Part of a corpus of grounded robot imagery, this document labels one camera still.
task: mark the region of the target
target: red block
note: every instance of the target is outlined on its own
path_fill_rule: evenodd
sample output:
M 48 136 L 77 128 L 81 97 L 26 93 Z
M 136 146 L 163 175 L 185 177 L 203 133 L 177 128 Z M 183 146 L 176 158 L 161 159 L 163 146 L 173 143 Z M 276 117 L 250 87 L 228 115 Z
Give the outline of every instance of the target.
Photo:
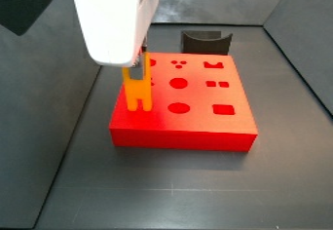
M 114 146 L 248 151 L 258 129 L 231 56 L 151 54 L 152 111 L 109 124 Z

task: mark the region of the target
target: gray floor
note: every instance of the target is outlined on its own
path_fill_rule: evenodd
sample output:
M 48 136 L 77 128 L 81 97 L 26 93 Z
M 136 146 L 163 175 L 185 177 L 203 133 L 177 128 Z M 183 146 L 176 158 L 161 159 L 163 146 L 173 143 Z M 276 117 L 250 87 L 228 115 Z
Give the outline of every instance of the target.
M 120 75 L 104 67 L 36 228 L 333 228 L 331 119 L 307 86 L 259 27 L 155 25 L 149 51 L 179 52 L 181 29 L 233 33 L 252 150 L 113 148 Z

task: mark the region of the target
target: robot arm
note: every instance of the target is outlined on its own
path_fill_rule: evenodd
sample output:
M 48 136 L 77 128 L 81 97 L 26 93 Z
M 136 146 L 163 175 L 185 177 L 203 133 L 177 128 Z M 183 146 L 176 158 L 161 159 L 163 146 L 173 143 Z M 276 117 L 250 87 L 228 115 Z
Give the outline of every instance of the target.
M 101 65 L 136 61 L 159 0 L 73 0 L 88 53 Z

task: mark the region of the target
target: circular hole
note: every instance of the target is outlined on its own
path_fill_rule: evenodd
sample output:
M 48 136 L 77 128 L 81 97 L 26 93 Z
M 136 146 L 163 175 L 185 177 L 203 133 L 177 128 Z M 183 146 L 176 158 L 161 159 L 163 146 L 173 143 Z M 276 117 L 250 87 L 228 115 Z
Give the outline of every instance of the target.
M 184 78 L 172 78 L 168 83 L 175 89 L 187 87 L 187 80 Z
M 167 107 L 168 111 L 175 114 L 184 114 L 189 111 L 189 106 L 185 103 L 175 102 Z

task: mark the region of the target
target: gray wall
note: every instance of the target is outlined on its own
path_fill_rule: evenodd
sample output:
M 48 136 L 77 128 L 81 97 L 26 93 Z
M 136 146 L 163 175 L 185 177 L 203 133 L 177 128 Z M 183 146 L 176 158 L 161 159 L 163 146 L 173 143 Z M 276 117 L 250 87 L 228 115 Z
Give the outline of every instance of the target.
M 0 228 L 34 224 L 97 70 L 72 0 L 24 36 L 0 28 Z
M 333 114 L 333 0 L 282 0 L 263 28 Z
M 160 0 L 153 22 L 262 25 L 279 0 Z

